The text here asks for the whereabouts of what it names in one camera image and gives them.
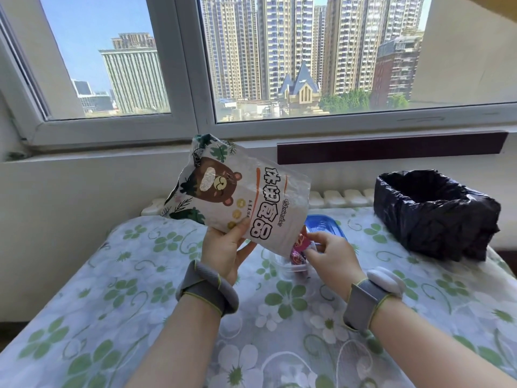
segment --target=snack bag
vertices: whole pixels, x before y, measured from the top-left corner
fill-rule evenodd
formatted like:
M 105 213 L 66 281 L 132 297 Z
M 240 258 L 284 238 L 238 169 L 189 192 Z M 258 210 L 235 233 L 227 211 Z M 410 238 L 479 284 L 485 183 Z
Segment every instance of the snack bag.
M 309 206 L 309 179 L 210 135 L 192 140 L 187 167 L 161 213 L 229 232 L 251 218 L 252 241 L 287 259 Z

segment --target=bear illustration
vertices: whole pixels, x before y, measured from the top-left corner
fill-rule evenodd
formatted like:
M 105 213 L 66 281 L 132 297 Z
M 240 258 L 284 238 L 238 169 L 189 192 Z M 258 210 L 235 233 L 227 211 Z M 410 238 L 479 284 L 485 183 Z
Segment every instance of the bear illustration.
M 233 193 L 242 174 L 234 173 L 228 166 L 212 158 L 202 157 L 200 165 L 194 169 L 180 192 L 212 203 L 233 204 Z

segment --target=wristband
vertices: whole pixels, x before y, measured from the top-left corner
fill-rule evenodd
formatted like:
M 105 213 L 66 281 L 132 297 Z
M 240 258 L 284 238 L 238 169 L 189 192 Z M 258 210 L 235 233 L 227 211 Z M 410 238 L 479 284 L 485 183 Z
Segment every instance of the wristband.
M 221 317 L 235 313 L 239 307 L 239 297 L 232 285 L 213 269 L 196 260 L 189 264 L 176 299 L 179 301 L 183 294 L 210 304 Z

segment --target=black trash bag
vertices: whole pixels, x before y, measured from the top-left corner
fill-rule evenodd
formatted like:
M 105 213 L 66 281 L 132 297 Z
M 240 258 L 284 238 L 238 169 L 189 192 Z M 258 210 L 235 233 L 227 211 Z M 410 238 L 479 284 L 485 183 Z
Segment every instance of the black trash bag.
M 407 250 L 484 261 L 501 205 L 436 170 L 413 170 L 378 176 L 373 209 Z

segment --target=floral tablecloth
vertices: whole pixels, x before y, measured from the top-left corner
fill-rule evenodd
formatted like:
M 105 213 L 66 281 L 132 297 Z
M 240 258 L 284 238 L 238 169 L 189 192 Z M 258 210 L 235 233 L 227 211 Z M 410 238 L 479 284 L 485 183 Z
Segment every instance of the floral tablecloth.
M 517 378 L 517 282 L 496 254 L 436 262 L 394 241 L 371 207 L 311 213 L 338 221 L 364 269 L 400 276 L 417 313 Z M 120 225 L 0 354 L 0 386 L 124 386 L 174 309 L 205 231 L 158 216 Z M 289 275 L 267 255 L 257 247 L 239 270 L 240 308 L 221 321 L 208 388 L 412 386 L 372 334 L 343 327 L 343 302 L 315 272 Z

